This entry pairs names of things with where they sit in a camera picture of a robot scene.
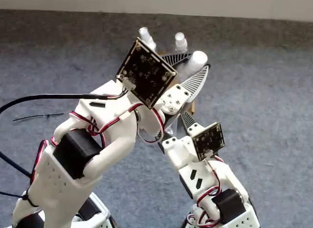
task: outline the white plastic peg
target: white plastic peg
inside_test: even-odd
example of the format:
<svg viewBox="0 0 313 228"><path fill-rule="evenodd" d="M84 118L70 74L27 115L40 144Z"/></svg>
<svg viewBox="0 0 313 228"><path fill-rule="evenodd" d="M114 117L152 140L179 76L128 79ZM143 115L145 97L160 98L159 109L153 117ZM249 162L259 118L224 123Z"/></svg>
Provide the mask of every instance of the white plastic peg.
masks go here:
<svg viewBox="0 0 313 228"><path fill-rule="evenodd" d="M202 51L195 51L185 65L177 68L179 81L182 82L193 76L206 64L206 62L207 55Z"/></svg>
<svg viewBox="0 0 313 228"><path fill-rule="evenodd" d="M156 50L156 43L153 41L152 36L150 36L148 28L142 27L139 29L139 34L142 40L149 46L153 51Z"/></svg>
<svg viewBox="0 0 313 228"><path fill-rule="evenodd" d="M179 52L186 52L187 51L187 40L185 38L184 33L178 32L175 35L175 44L176 44L176 50Z"/></svg>

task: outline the black cable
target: black cable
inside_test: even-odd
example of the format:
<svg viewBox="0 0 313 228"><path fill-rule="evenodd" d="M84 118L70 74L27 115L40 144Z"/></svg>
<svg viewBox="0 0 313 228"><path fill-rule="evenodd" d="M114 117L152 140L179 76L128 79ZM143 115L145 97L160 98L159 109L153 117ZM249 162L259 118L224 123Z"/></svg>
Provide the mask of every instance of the black cable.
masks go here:
<svg viewBox="0 0 313 228"><path fill-rule="evenodd" d="M10 193L6 193L6 192L2 192L2 191L0 191L0 195L6 195L6 196L11 196L11 197L16 197L16 198L22 198L22 196L20 196L20 195L10 194Z"/></svg>
<svg viewBox="0 0 313 228"><path fill-rule="evenodd" d="M21 117L18 119L13 119L12 121L19 121L19 120L25 120L25 119L31 119L31 118L36 118L36 117L47 117L49 118L50 116L60 116L60 115L64 115L65 113L56 113L56 114L37 114L37 115L30 115L30 116L25 116L25 117Z"/></svg>
<svg viewBox="0 0 313 228"><path fill-rule="evenodd" d="M93 93L86 93L86 94L36 94L36 95L30 95L21 97L18 99L15 99L4 106L0 107L0 114L4 112L6 109L27 101L32 100L40 100L40 99L99 99L99 100L116 100L122 96L124 96L127 92L123 91L120 95L109 97L107 95L101 95L101 94L93 94Z"/></svg>
<svg viewBox="0 0 313 228"><path fill-rule="evenodd" d="M21 97L18 99L15 99L13 101L8 102L7 104L0 107L0 114L4 112L6 109L17 105L22 102L32 101L32 100L40 100L40 99L99 99L99 100L116 100L118 98L121 98L128 92L127 89L124 89L122 93L118 96L108 96L108 95L101 95L101 94L93 94L93 93L87 93L87 94L36 94L36 95L30 95ZM31 174L27 172L24 168L16 164L14 161L12 161L10 158L8 158L5 154L0 152L0 158L3 159L5 162L7 162L9 165L26 175L27 177L31 177Z"/></svg>
<svg viewBox="0 0 313 228"><path fill-rule="evenodd" d="M29 173L26 169L23 167L19 166L17 163L15 163L13 160L11 160L9 157L7 157L4 153L0 151L0 158L3 159L5 162L7 162L9 165L23 173L27 177L31 177L31 173Z"/></svg>

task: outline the black circuit board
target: black circuit board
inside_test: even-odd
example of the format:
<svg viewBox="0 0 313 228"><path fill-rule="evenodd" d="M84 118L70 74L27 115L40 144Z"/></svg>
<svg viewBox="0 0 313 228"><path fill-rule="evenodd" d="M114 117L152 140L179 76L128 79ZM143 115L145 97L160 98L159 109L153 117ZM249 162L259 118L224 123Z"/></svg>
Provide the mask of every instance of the black circuit board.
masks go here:
<svg viewBox="0 0 313 228"><path fill-rule="evenodd" d="M134 85L131 92L151 109L176 74L174 68L137 38L116 78L126 87L129 82Z"/></svg>
<svg viewBox="0 0 313 228"><path fill-rule="evenodd" d="M212 151L215 154L225 146L222 127L220 122L216 122L207 127L198 135L192 137L199 161L206 158L206 153Z"/></svg>

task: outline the white wall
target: white wall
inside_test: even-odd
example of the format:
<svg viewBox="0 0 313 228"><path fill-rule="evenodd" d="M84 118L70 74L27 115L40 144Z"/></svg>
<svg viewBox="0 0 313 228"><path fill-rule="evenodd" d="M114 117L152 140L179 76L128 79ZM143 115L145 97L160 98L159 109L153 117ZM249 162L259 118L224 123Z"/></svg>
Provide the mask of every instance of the white wall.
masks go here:
<svg viewBox="0 0 313 228"><path fill-rule="evenodd" d="M313 0L0 0L1 9L166 13L313 22Z"/></svg>

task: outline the grey carpet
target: grey carpet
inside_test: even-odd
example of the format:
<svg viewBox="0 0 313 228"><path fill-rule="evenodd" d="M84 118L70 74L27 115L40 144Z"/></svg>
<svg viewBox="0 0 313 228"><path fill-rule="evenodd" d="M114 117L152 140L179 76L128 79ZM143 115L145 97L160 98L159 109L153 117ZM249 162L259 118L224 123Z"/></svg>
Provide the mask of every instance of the grey carpet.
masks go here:
<svg viewBox="0 0 313 228"><path fill-rule="evenodd" d="M186 34L190 51L212 64L195 119L221 121L220 155L250 192L263 228L313 223L313 24L191 17L0 11L0 104L36 93L89 92L112 79L141 26L159 51ZM1 151L31 169L38 144L77 101L33 101L0 116ZM0 190L21 193L27 179L0 161ZM138 141L95 189L122 228L177 228L192 204L156 146ZM15 199L0 197L0 227Z"/></svg>

